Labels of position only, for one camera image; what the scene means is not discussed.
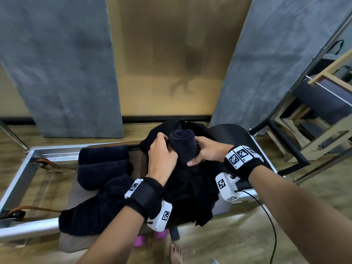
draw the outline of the yellow wall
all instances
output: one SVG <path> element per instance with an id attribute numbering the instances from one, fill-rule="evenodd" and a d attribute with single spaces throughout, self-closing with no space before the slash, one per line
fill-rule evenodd
<path id="1" fill-rule="evenodd" d="M 252 0 L 106 0 L 124 116 L 210 115 Z"/>
<path id="2" fill-rule="evenodd" d="M 0 117 L 26 117 L 30 113 L 15 85 L 0 64 Z"/>

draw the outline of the person's left hand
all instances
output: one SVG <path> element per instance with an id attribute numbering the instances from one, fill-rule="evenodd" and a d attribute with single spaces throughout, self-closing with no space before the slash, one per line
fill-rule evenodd
<path id="1" fill-rule="evenodd" d="M 149 165 L 146 177 L 156 179 L 163 187 L 174 170 L 178 158 L 171 146 L 167 148 L 167 140 L 168 137 L 159 132 L 148 151 Z"/>

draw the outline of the black wristband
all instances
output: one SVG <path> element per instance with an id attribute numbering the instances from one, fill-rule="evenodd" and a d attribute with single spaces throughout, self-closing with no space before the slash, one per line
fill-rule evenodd
<path id="1" fill-rule="evenodd" d="M 138 191 L 126 199 L 125 205 L 137 211 L 146 220 L 148 218 L 154 219 L 161 210 L 160 196 L 163 192 L 163 186 L 150 177 L 145 177 L 141 184 L 139 186 L 141 188 L 137 188 L 136 191 Z M 145 199 L 143 193 L 139 192 L 141 190 L 145 191 L 148 199 Z"/>
<path id="2" fill-rule="evenodd" d="M 237 146 L 234 146 L 229 150 L 232 151 L 235 149 Z M 259 158 L 253 158 L 249 160 L 248 162 L 244 163 L 240 168 L 236 169 L 233 164 L 225 157 L 223 161 L 224 166 L 229 170 L 232 176 L 234 177 L 239 177 L 245 181 L 248 181 L 248 177 L 253 171 L 254 168 L 260 165 L 265 165 L 263 161 L 261 161 Z"/>

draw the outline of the hand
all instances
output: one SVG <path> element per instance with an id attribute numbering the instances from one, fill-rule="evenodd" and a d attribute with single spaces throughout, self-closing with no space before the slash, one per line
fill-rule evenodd
<path id="1" fill-rule="evenodd" d="M 223 159 L 233 147 L 233 145 L 215 142 L 204 136 L 196 136 L 196 141 L 200 146 L 199 155 L 187 162 L 187 166 L 199 164 L 202 160 L 213 160 L 223 162 Z"/>
<path id="2" fill-rule="evenodd" d="M 168 137 L 159 132 L 148 151 L 149 164 L 146 177 L 156 179 L 163 187 L 176 166 L 177 153 L 169 146 L 166 147 Z"/>

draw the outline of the pink object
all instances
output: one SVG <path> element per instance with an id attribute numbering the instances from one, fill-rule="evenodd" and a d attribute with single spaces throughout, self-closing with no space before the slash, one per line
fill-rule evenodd
<path id="1" fill-rule="evenodd" d="M 154 233 L 154 238 L 155 239 L 164 239 L 166 238 L 168 235 L 168 231 L 167 230 L 164 230 L 162 232 L 155 232 Z"/>
<path id="2" fill-rule="evenodd" d="M 144 236 L 139 235 L 134 241 L 134 247 L 140 248 L 142 245 L 144 245 L 144 243 L 145 243 Z"/>

